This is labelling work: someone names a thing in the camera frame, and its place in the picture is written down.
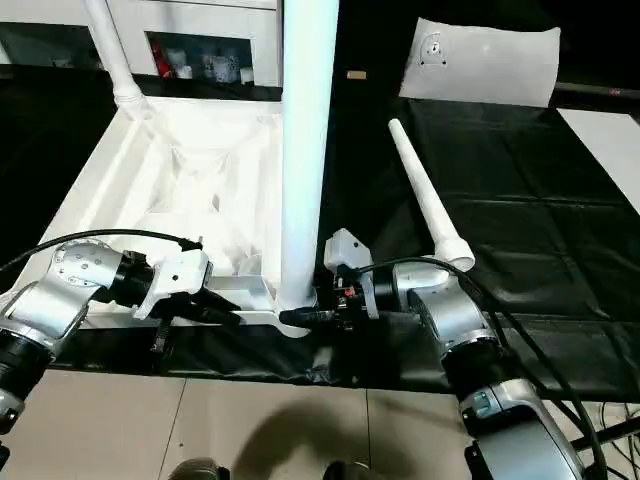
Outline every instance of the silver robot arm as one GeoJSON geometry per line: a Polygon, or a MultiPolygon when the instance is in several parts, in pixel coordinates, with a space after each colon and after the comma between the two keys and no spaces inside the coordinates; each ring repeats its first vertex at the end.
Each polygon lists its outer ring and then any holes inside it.
{"type": "MultiPolygon", "coordinates": [[[[143,254],[118,252],[95,239],[59,246],[42,279],[24,287],[0,311],[0,434],[11,430],[26,397],[80,327],[92,300],[131,307],[141,320],[159,318],[165,334],[175,316],[237,323],[230,312],[239,307],[205,288],[211,267],[197,248],[152,267],[143,254]]],[[[154,347],[162,350],[166,338],[158,340],[154,347]]]]}
{"type": "Polygon", "coordinates": [[[345,229],[327,241],[324,261],[334,272],[333,304],[283,312],[283,323],[313,328],[332,322],[355,330],[379,311],[419,315],[474,439],[465,451],[474,480],[584,477],[575,449],[455,276],[418,262],[358,273],[373,263],[371,254],[345,229]]]}

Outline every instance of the floor tile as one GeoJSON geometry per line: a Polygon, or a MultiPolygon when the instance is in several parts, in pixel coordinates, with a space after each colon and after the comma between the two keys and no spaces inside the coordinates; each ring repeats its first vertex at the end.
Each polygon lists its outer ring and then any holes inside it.
{"type": "Polygon", "coordinates": [[[1,479],[156,480],[184,380],[48,371],[9,435],[1,479]]]}
{"type": "MultiPolygon", "coordinates": [[[[560,429],[567,435],[569,440],[574,440],[582,435],[578,431],[578,429],[571,423],[569,419],[567,419],[556,407],[551,404],[551,402],[545,402],[547,408],[558,422],[560,429]]],[[[585,402],[584,406],[591,417],[591,421],[593,422],[593,426],[596,430],[600,430],[603,428],[602,420],[600,418],[600,406],[602,404],[600,402],[585,402]]],[[[639,408],[638,405],[629,405],[630,412],[636,411],[639,408]]],[[[624,405],[620,403],[607,403],[604,410],[604,423],[607,427],[615,425],[616,423],[623,422],[625,419],[625,410],[624,405]]],[[[622,452],[629,456],[629,448],[627,440],[618,440],[616,445],[622,450],[622,452]]],[[[607,460],[607,465],[615,468],[620,473],[626,475],[628,478],[633,478],[633,469],[631,467],[631,463],[629,460],[624,458],[611,444],[605,444],[602,447],[602,451],[604,452],[605,458],[607,460]]],[[[635,455],[636,462],[640,465],[640,456],[635,455]]],[[[593,454],[591,450],[586,450],[580,453],[580,458],[585,465],[591,465],[593,463],[593,454]]],[[[609,478],[617,479],[613,474],[609,474],[609,478]]]]}
{"type": "Polygon", "coordinates": [[[366,392],[189,380],[161,478],[197,457],[234,480],[320,480],[331,461],[368,463],[366,392]]]}
{"type": "Polygon", "coordinates": [[[466,480],[470,439],[455,397],[369,390],[371,466],[386,480],[466,480]]]}

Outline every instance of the paper sheet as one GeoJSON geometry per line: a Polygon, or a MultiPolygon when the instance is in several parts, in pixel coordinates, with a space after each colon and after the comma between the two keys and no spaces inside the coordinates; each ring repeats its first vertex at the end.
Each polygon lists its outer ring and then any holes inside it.
{"type": "Polygon", "coordinates": [[[418,20],[401,97],[545,107],[560,29],[511,32],[418,20]]]}

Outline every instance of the cabinet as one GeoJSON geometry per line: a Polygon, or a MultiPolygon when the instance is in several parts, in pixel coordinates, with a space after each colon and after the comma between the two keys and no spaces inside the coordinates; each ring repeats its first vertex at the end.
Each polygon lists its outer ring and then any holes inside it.
{"type": "Polygon", "coordinates": [[[99,68],[82,0],[2,0],[0,63],[99,68]]]}
{"type": "MultiPolygon", "coordinates": [[[[108,0],[108,5],[133,73],[281,86],[278,2],[108,0]]],[[[84,0],[2,0],[0,63],[99,68],[88,24],[84,0]]]]}
{"type": "Polygon", "coordinates": [[[179,63],[194,78],[234,81],[224,72],[244,67],[256,85],[281,85],[276,10],[152,0],[109,0],[109,9],[133,73],[179,63]]]}

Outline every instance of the white tube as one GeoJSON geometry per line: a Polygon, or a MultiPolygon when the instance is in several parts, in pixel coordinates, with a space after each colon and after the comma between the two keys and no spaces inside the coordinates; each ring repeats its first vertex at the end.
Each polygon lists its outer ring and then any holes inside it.
{"type": "Polygon", "coordinates": [[[84,3],[89,14],[93,41],[113,82],[116,104],[124,106],[141,103],[144,97],[131,76],[107,0],[85,0],[84,3]]]}
{"type": "Polygon", "coordinates": [[[282,309],[313,305],[311,281],[331,100],[339,0],[288,0],[284,8],[282,309]]]}
{"type": "Polygon", "coordinates": [[[394,118],[389,122],[389,130],[418,199],[422,215],[427,221],[436,247],[436,258],[453,264],[463,272],[470,270],[476,261],[471,248],[458,235],[402,124],[394,118]]]}

